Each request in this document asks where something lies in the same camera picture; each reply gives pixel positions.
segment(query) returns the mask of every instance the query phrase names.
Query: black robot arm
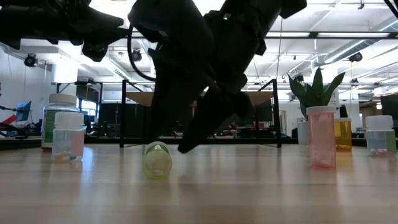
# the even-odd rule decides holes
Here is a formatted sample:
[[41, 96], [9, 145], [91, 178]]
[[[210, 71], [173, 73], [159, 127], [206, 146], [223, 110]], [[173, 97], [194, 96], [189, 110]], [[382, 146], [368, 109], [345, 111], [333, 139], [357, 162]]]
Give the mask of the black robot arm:
[[266, 51], [264, 38], [277, 17], [288, 18], [306, 6], [306, 0], [226, 0], [219, 11], [202, 17], [192, 0], [137, 0], [130, 23], [158, 42], [156, 50], [149, 50], [156, 69], [151, 138], [206, 86], [181, 152], [193, 149], [234, 113], [240, 118], [252, 114], [253, 105], [241, 92], [247, 82], [244, 71], [255, 54]]

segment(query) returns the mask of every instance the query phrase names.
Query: white bottle cap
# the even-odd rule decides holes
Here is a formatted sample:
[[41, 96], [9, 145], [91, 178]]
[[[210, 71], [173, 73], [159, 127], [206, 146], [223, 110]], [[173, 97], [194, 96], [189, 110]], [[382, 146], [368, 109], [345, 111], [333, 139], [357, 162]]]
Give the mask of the white bottle cap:
[[49, 98], [50, 103], [72, 103], [76, 104], [77, 96], [55, 93], [51, 94]]
[[315, 113], [334, 113], [336, 108], [332, 106], [313, 106], [307, 108], [307, 114], [315, 114]]
[[394, 125], [392, 116], [380, 115], [380, 116], [367, 116], [366, 127], [369, 129], [391, 129]]
[[58, 112], [55, 114], [54, 125], [56, 129], [76, 130], [84, 125], [84, 115], [76, 112]]

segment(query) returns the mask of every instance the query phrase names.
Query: green plant leaf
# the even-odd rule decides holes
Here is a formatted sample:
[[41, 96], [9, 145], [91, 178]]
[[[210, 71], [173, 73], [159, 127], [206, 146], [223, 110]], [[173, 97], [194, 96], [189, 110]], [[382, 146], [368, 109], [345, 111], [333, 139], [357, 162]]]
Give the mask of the green plant leaf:
[[300, 102], [300, 110], [301, 113], [303, 114], [304, 118], [308, 120], [308, 115], [307, 115], [307, 108]]
[[344, 75], [346, 73], [341, 73], [337, 75], [333, 81], [326, 87], [325, 92], [322, 94], [321, 99], [322, 99], [322, 105], [326, 106], [331, 98], [331, 95], [333, 94], [334, 90], [341, 84], [341, 82], [344, 79]]
[[304, 88], [306, 94], [305, 100], [302, 102], [302, 104], [307, 108], [311, 106], [322, 106], [322, 99], [315, 94], [313, 87], [309, 84], [305, 84]]
[[323, 78], [322, 78], [322, 71], [319, 67], [315, 72], [315, 76], [313, 77], [312, 88], [317, 96], [323, 94]]
[[288, 75], [289, 77], [289, 85], [290, 85], [290, 89], [292, 90], [292, 93], [300, 100], [304, 100], [305, 99], [305, 89], [303, 87], [303, 85], [301, 85], [299, 82], [296, 82], [295, 80], [293, 80], [290, 75]]
[[325, 91], [329, 88], [329, 86], [330, 86], [330, 83], [327, 84], [327, 85], [324, 85], [324, 86], [323, 86], [323, 92], [325, 92]]

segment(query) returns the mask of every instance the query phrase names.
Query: yellow bottle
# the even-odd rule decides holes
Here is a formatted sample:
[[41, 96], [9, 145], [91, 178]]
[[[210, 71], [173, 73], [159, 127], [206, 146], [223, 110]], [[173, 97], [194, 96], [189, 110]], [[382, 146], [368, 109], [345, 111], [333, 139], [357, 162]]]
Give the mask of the yellow bottle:
[[335, 118], [336, 152], [351, 152], [351, 118]]

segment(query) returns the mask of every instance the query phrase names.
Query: clear bottle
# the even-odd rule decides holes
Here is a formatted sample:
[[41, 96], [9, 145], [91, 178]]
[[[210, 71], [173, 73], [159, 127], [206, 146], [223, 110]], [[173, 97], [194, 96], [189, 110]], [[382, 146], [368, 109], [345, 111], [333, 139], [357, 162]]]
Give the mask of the clear bottle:
[[307, 108], [310, 155], [313, 167], [336, 167], [335, 108]]
[[42, 149], [51, 150], [55, 114], [61, 111], [80, 112], [76, 106], [77, 97], [66, 94], [51, 94], [49, 104], [43, 110]]
[[142, 170], [149, 179], [166, 179], [170, 174], [172, 164], [166, 144], [152, 142], [145, 148]]
[[366, 117], [366, 144], [372, 155], [384, 156], [397, 153], [393, 124], [392, 116]]
[[84, 115], [75, 112], [55, 114], [51, 158], [54, 162], [79, 161], [83, 157]]

